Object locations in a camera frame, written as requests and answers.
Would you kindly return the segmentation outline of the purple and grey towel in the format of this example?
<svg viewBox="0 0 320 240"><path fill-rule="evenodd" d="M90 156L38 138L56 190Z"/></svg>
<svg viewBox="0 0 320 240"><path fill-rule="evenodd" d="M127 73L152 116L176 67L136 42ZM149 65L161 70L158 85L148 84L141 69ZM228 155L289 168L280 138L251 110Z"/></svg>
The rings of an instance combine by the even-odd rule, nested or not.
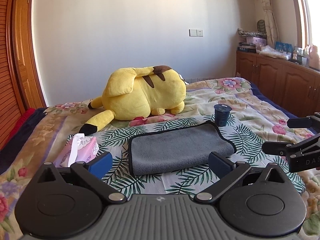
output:
<svg viewBox="0 0 320 240"><path fill-rule="evenodd" d="M129 140L129 171L132 176L167 173L208 163L211 152L222 157L236 153L211 121L200 125L140 134Z"/></svg>

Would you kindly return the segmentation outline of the pink tissue box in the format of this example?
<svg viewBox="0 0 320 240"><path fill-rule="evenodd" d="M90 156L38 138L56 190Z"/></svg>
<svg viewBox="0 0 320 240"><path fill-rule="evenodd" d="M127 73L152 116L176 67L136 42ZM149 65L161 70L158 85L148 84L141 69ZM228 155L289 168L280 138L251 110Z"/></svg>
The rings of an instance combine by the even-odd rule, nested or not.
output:
<svg viewBox="0 0 320 240"><path fill-rule="evenodd" d="M70 167L77 161L88 163L93 160L99 151L96 137L78 133L67 142L53 164L56 167Z"/></svg>

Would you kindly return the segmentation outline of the wooden low cabinet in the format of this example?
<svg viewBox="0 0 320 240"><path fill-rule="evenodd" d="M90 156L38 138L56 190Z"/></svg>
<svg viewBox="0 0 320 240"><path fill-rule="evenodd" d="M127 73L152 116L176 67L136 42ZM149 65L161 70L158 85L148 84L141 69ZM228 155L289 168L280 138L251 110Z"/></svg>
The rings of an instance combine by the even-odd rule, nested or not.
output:
<svg viewBox="0 0 320 240"><path fill-rule="evenodd" d="M297 117L319 112L319 72L316 70L237 51L236 76L255 84L264 96Z"/></svg>

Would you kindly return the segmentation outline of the dark blue cup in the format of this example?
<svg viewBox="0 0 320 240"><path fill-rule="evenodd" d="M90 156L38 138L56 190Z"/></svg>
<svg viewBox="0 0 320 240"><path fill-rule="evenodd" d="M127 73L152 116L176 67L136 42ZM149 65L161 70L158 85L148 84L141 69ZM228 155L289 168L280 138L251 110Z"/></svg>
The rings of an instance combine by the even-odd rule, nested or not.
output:
<svg viewBox="0 0 320 240"><path fill-rule="evenodd" d="M229 105L217 104L214 106L214 109L215 109L215 124L219 127L226 126L232 108Z"/></svg>

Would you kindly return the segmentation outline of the palm leaf print cloth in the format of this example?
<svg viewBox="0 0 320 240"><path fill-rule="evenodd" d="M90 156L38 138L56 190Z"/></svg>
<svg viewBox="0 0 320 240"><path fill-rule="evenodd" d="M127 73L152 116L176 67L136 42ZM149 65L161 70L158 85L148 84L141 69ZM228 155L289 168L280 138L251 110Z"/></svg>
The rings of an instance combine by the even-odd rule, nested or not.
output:
<svg viewBox="0 0 320 240"><path fill-rule="evenodd" d="M112 154L103 168L104 183L130 197L133 194L197 194L218 180L208 166L211 152L245 161L253 167L278 164L295 189L305 185L281 157L265 154L263 139L235 117L225 127L214 125L212 115L190 116L131 125L112 123L95 133L99 153Z"/></svg>

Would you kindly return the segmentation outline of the red blanket at bedside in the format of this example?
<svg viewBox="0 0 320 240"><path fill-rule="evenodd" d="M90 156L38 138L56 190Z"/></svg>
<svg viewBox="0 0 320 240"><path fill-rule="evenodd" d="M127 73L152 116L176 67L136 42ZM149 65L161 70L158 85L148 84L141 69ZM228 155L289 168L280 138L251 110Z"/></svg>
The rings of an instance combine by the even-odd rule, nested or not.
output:
<svg viewBox="0 0 320 240"><path fill-rule="evenodd" d="M27 109L23 115L16 121L15 126L9 133L9 136L6 140L6 144L10 141L10 139L18 132L18 130L22 127L22 125L35 113L36 109L29 108Z"/></svg>

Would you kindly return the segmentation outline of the yellow Pikachu plush toy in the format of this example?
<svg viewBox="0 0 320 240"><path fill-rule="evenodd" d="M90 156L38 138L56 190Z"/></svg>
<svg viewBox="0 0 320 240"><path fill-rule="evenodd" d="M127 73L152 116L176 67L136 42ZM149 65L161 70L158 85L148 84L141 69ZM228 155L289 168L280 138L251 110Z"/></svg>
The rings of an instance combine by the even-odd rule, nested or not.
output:
<svg viewBox="0 0 320 240"><path fill-rule="evenodd" d="M184 110L186 84L169 66L120 68L108 79L101 96L88 108L104 110L91 117L79 132L90 135L102 130L112 120L131 121L137 117L179 114Z"/></svg>

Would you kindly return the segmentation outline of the clutter on cabinet top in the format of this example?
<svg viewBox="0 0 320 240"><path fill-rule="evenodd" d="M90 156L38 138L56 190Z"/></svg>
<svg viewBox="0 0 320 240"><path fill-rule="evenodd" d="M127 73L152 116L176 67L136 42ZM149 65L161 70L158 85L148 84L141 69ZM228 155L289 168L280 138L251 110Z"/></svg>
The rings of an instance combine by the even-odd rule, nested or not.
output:
<svg viewBox="0 0 320 240"><path fill-rule="evenodd" d="M257 31L245 31L242 28L238 28L238 35L244 39L239 43L239 51L287 60L319 71L317 46L307 45L305 48L300 48L279 41L270 46L267 42L267 30L264 20L257 22Z"/></svg>

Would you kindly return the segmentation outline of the wooden louvered wardrobe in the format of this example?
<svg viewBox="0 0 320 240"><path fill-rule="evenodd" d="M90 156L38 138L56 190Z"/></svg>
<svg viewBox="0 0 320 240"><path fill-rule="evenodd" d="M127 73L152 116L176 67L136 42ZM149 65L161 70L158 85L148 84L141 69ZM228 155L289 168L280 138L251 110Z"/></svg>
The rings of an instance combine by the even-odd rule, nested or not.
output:
<svg viewBox="0 0 320 240"><path fill-rule="evenodd" d="M30 108L46 106L36 69L32 0L1 0L1 146Z"/></svg>

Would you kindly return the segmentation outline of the floral curtain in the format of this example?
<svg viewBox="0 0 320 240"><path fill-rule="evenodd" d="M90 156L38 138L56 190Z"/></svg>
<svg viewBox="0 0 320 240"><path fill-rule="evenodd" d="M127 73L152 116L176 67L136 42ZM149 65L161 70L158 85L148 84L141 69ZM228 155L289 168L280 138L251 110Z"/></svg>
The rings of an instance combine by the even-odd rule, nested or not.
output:
<svg viewBox="0 0 320 240"><path fill-rule="evenodd" d="M279 33L272 8L272 0L260 1L265 16L267 44L271 47L274 47L276 42L279 41Z"/></svg>

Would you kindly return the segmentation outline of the white wall socket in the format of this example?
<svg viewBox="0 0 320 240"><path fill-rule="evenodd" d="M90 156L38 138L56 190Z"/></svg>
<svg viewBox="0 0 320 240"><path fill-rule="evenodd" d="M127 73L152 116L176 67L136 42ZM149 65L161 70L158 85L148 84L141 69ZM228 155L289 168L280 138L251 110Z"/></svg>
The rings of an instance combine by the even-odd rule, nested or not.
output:
<svg viewBox="0 0 320 240"><path fill-rule="evenodd" d="M190 37L203 37L203 30L201 29L189 29Z"/></svg>

